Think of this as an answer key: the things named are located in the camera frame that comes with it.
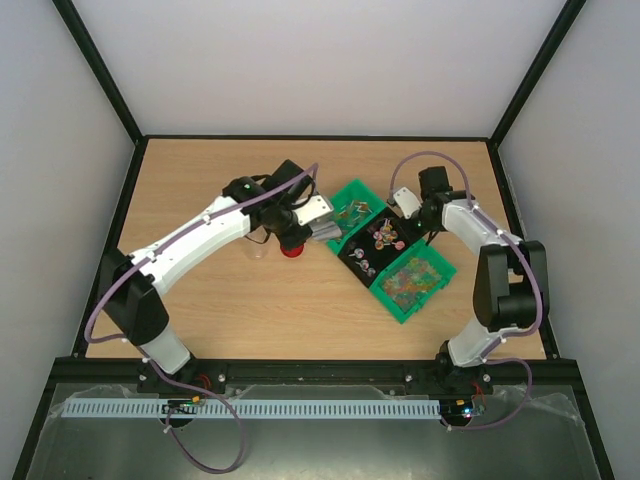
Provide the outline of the clear plastic cup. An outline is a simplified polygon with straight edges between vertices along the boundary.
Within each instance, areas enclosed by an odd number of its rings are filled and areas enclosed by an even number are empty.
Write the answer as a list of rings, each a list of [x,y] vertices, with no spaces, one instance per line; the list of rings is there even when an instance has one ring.
[[[264,258],[268,253],[270,236],[271,234],[264,227],[259,227],[247,234],[242,240],[245,255],[251,260]]]

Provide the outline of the black bin with swirl lollipops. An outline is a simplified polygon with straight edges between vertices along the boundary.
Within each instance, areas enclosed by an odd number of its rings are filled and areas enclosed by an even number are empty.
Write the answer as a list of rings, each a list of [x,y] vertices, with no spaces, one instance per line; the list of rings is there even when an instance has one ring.
[[[423,223],[386,207],[342,242],[338,259],[366,287],[426,235]]]

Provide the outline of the metal scoop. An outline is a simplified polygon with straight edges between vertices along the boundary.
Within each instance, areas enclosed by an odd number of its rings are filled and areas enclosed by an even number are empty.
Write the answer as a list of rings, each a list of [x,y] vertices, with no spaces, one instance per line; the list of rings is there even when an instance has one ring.
[[[342,237],[342,230],[333,220],[314,221],[310,224],[311,238],[314,241],[326,242]]]

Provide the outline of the green bin with gummies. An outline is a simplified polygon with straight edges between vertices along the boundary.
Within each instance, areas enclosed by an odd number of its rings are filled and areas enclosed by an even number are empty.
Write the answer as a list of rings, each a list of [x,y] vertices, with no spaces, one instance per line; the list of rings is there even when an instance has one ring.
[[[457,269],[434,247],[421,241],[382,271],[369,291],[399,324],[404,324],[456,273]]]

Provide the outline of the green bin with lollipops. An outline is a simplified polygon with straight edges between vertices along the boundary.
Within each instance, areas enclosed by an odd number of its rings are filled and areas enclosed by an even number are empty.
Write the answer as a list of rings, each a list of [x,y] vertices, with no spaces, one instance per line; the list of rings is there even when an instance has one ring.
[[[329,249],[338,254],[346,240],[386,208],[385,202],[361,180],[354,179],[331,197],[333,220],[341,236],[328,242]]]

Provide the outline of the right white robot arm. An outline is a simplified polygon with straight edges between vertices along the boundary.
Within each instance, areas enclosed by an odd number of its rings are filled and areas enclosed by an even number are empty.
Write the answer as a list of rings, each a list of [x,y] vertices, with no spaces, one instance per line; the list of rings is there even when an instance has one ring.
[[[455,392],[500,345],[539,330],[549,311],[546,250],[497,225],[471,194],[469,181],[454,189],[445,167],[421,171],[419,182],[419,195],[390,189],[403,218],[424,231],[455,235],[477,258],[473,316],[436,356],[438,384]]]

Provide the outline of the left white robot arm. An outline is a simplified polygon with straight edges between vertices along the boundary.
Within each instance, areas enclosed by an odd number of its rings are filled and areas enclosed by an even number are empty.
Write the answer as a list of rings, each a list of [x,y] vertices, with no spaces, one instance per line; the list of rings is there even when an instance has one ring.
[[[286,161],[262,182],[237,178],[203,212],[163,239],[128,255],[118,249],[105,253],[100,298],[85,327],[86,341],[99,343],[93,327],[99,313],[106,312],[119,329],[116,338],[135,346],[164,373],[179,372],[192,353],[171,327],[163,296],[211,254],[259,228],[274,235],[284,251],[301,249],[312,230],[299,216],[310,202],[300,197],[314,191],[317,169]]]

